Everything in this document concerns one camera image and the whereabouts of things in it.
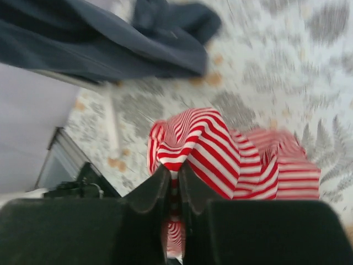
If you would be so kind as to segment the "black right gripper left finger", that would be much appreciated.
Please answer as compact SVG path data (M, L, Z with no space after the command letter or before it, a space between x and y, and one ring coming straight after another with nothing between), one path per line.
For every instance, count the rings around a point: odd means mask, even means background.
M1 208L2 264L165 264L165 167L117 198L14 199Z

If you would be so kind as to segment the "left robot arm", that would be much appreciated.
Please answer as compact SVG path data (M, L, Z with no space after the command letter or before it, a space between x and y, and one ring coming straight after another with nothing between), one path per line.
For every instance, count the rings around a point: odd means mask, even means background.
M166 264L171 176L124 197L90 163L74 182L1 208L2 264Z

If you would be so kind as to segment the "red white striped tank top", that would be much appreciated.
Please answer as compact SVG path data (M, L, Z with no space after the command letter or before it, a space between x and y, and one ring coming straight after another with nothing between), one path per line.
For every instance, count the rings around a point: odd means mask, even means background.
M187 162L216 193L236 199L319 198L320 169L286 130L230 130L212 108L188 109L154 123L147 146L147 167L165 166L172 175L172 210L167 256L182 255L185 237L177 202L178 171Z

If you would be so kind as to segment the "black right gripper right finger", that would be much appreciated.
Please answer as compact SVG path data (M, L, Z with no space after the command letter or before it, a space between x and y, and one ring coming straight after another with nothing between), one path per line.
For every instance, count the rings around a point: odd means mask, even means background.
M317 200L227 200L178 173L184 264L351 264L352 247L331 207Z

